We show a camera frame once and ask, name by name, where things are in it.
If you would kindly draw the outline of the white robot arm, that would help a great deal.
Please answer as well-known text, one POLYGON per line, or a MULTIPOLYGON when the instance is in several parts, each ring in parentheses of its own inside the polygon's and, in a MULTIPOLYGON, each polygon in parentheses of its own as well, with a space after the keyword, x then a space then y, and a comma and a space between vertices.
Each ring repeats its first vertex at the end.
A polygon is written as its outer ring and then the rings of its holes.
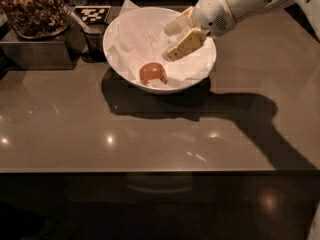
MULTIPOLYGON (((164 27, 176 40, 163 57, 176 61, 204 45, 208 37, 217 38, 245 18, 267 12, 289 0, 198 0, 164 27)), ((291 0, 299 5, 317 37, 320 38, 320 0, 291 0)))

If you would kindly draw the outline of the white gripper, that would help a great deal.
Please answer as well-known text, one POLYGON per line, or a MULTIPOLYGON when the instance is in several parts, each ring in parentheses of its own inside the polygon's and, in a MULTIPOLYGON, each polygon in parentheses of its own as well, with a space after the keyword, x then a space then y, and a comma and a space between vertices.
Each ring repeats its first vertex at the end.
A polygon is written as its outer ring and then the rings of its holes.
POLYGON ((164 27, 164 33, 174 40, 162 57, 166 61, 182 59, 201 48, 206 35, 220 37, 236 24, 227 0, 198 0, 194 7, 188 7, 164 27))

